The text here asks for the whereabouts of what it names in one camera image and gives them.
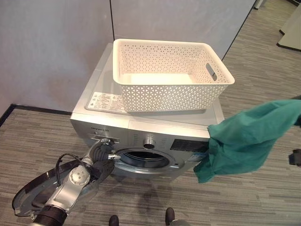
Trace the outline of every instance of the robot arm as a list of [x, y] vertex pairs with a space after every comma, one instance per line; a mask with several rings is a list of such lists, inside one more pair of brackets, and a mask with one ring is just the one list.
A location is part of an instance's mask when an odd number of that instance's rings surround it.
[[61, 226], [70, 214], [83, 189], [92, 183], [100, 183], [114, 169], [112, 160], [120, 158], [112, 154], [112, 142], [102, 139], [96, 142], [81, 160], [84, 165], [73, 168], [62, 185], [55, 190], [30, 226]]

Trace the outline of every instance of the warning label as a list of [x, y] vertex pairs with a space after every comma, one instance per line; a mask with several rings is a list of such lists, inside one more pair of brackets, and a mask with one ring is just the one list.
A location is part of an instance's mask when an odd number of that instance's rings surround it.
[[205, 153], [194, 153], [194, 155], [192, 155], [188, 161], [201, 161], [202, 159], [204, 159], [206, 156], [208, 155], [208, 152]]
[[122, 96], [110, 93], [94, 92], [87, 108], [90, 110], [126, 113], [122, 103]]

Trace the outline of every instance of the washing machine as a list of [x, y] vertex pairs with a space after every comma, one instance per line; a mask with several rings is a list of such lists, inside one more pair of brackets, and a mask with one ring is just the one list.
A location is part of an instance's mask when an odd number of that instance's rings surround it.
[[88, 146], [103, 138], [121, 156], [114, 175], [172, 181], [207, 155], [207, 126], [224, 120], [217, 99], [209, 109], [127, 113], [112, 75], [108, 44], [78, 100], [71, 122]]

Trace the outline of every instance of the perforated pattern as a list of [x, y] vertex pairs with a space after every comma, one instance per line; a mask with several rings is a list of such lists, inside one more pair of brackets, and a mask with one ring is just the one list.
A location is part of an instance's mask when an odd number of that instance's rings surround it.
[[207, 109], [227, 85], [121, 86], [128, 112]]
[[[183, 73], [192, 77], [193, 85], [121, 85], [125, 110], [128, 112], [178, 111], [206, 109], [231, 83], [202, 43], [118, 40], [119, 78], [133, 73]], [[206, 69], [209, 63], [217, 79]]]

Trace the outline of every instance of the washing machine top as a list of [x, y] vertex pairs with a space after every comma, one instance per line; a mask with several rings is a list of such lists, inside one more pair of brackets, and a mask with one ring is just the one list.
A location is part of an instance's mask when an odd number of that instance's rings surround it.
[[107, 124], [126, 128], [128, 121], [171, 125], [192, 129], [205, 129], [208, 125], [224, 120], [219, 100], [209, 109], [175, 112], [127, 113], [123, 110], [121, 90], [112, 75], [112, 49], [108, 44], [97, 64], [85, 90], [83, 91], [71, 119], [98, 123], [107, 118]]

